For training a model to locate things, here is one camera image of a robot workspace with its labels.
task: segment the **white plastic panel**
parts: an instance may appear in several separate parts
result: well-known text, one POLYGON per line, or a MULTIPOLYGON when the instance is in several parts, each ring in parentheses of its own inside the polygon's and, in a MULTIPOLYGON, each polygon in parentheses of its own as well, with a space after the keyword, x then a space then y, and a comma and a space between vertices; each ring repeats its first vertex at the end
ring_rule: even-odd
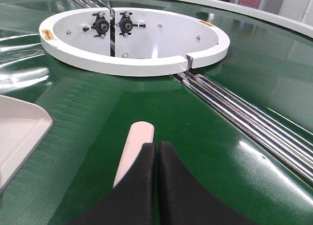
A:
POLYGON ((212 26, 210 28, 217 34, 219 43, 206 50, 187 53, 187 57, 191 59, 191 68, 201 68, 212 65, 222 60, 227 54, 228 47, 230 45, 229 37, 218 27, 212 26))
POLYGON ((107 8, 72 10, 47 18, 39 27, 42 46, 55 58, 85 70, 120 76, 162 76, 216 63, 224 58, 230 43, 222 30, 207 22, 140 8, 113 9, 116 23, 122 18, 120 13, 130 12, 133 24, 146 27, 134 26, 124 37, 116 25, 112 43, 109 31, 104 38, 95 38, 95 29, 83 31, 83 27, 92 26, 96 18, 92 15, 98 12, 105 13, 110 21, 107 8), (114 45, 115 56, 110 56, 110 44, 114 45))
POLYGON ((84 27, 92 26, 96 20, 93 13, 104 13, 105 19, 110 22, 110 10, 107 8, 80 9, 66 11, 54 15, 56 23, 53 26, 54 35, 61 41, 81 50, 110 56, 110 31, 104 39, 98 36, 95 29, 83 31, 84 27))
POLYGON ((115 27, 115 56, 149 59, 164 58, 208 49, 218 43, 217 34, 198 19, 167 11, 142 8, 112 8, 115 22, 120 13, 129 12, 134 27, 131 35, 124 37, 120 27, 115 27), (136 27, 145 23, 146 27, 136 27))
POLYGON ((43 108, 0 95, 0 193, 51 127, 43 108))

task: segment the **white tray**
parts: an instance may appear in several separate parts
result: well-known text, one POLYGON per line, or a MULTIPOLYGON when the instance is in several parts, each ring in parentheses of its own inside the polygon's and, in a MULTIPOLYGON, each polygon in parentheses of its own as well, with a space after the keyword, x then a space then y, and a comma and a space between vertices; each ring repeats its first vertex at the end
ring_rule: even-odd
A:
POLYGON ((0 194, 52 125, 38 105, 0 95, 0 194))

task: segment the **metal rod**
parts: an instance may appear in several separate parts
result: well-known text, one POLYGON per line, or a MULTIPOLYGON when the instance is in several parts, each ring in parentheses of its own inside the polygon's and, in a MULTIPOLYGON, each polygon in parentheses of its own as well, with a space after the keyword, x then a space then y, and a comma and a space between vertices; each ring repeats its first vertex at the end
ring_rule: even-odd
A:
POLYGON ((89 6, 82 0, 73 0, 73 1, 76 2, 78 5, 82 6, 83 8, 91 8, 91 6, 89 6))
POLYGON ((273 138, 276 138, 277 141, 280 141, 281 144, 288 146, 294 152, 294 154, 298 155, 313 167, 313 150, 311 148, 300 142, 298 139, 294 138, 286 131, 282 130, 267 117, 254 110, 227 89, 222 88, 221 86, 215 84, 200 74, 197 74, 194 79, 202 83, 207 89, 215 92, 225 102, 243 113, 255 125, 258 125, 260 128, 264 129, 264 131, 268 132, 269 135, 271 135, 273 138))
POLYGON ((210 89, 202 81, 197 80, 196 77, 184 78, 182 83, 226 119, 236 125, 241 131, 259 143, 298 177, 310 186, 313 186, 312 162, 304 160, 305 158, 301 157, 299 154, 295 154, 294 149, 282 143, 282 141, 276 137, 273 137, 273 134, 269 133, 266 128, 256 124, 242 109, 234 107, 229 101, 226 102, 223 96, 220 96, 215 90, 210 89))
POLYGON ((100 7, 99 5, 97 5, 95 2, 91 0, 82 0, 82 1, 85 2, 87 5, 89 5, 90 7, 100 7))
POLYGON ((101 4, 104 5, 106 8, 112 10, 112 8, 111 8, 110 6, 108 6, 107 4, 105 4, 104 2, 102 2, 101 0, 95 0, 95 1, 101 3, 101 4))

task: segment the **white cylindrical rod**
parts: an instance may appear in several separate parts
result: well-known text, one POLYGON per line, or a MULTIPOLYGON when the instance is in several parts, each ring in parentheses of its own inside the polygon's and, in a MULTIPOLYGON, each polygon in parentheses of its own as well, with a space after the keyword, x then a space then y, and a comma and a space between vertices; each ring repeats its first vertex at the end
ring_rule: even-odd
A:
POLYGON ((152 124, 139 121, 131 125, 119 162, 113 188, 122 180, 136 160, 144 143, 152 143, 155 128, 152 124))

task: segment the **black foam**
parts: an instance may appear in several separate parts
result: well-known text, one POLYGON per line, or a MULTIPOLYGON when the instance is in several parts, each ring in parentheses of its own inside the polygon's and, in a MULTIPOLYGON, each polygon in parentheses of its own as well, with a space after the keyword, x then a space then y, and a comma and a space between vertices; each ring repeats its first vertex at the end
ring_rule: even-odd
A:
POLYGON ((154 144, 144 144, 120 183, 67 225, 152 225, 155 163, 154 144))
POLYGON ((158 198, 162 225, 256 225, 206 190, 170 142, 159 146, 158 198))

